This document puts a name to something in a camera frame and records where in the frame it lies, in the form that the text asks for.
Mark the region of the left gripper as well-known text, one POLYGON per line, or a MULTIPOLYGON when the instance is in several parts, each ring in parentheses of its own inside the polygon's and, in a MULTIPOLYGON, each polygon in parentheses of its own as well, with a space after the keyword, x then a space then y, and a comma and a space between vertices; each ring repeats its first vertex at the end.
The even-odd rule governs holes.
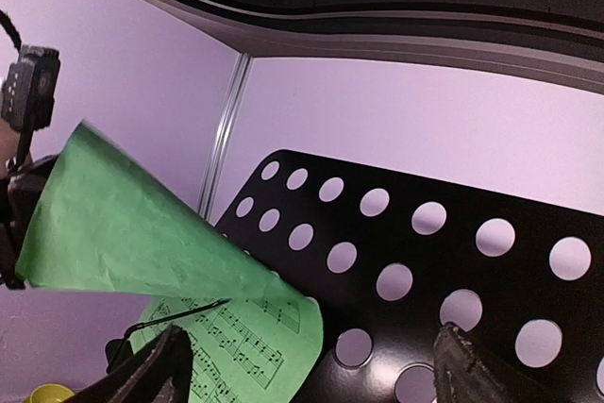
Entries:
POLYGON ((24 281, 15 271, 25 234, 58 155, 25 164, 1 179, 1 283, 10 290, 23 290, 24 281))

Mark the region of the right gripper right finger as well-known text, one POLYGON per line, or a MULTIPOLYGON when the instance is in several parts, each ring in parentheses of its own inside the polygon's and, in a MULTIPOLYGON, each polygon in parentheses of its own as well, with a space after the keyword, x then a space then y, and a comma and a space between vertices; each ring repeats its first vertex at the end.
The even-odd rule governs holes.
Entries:
POLYGON ((453 323, 433 346, 439 402, 536 402, 538 385, 495 356, 453 323))

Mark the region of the black music stand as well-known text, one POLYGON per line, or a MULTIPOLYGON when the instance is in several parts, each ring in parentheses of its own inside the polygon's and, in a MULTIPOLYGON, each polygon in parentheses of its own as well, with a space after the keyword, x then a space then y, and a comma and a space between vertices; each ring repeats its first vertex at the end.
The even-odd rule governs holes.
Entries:
POLYGON ((315 302, 320 355, 291 402, 437 400, 453 323, 538 385, 603 398, 603 220, 435 179, 281 150, 217 230, 315 302))

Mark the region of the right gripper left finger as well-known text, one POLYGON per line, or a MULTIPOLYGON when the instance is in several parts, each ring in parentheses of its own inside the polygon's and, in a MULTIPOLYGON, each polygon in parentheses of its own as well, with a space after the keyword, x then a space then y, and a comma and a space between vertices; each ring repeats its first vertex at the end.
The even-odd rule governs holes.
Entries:
POLYGON ((193 350, 189 334, 170 325, 114 371, 75 395, 82 403, 189 401, 193 350))

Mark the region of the green sheet music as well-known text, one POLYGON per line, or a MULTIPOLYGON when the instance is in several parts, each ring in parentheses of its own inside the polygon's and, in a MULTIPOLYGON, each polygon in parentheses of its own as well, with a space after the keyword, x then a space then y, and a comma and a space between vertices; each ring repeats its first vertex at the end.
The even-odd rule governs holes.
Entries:
POLYGON ((16 273, 32 287, 151 295, 127 338, 136 354, 170 325, 188 332, 188 402, 288 402, 322 349, 315 302, 85 125, 44 186, 16 273))

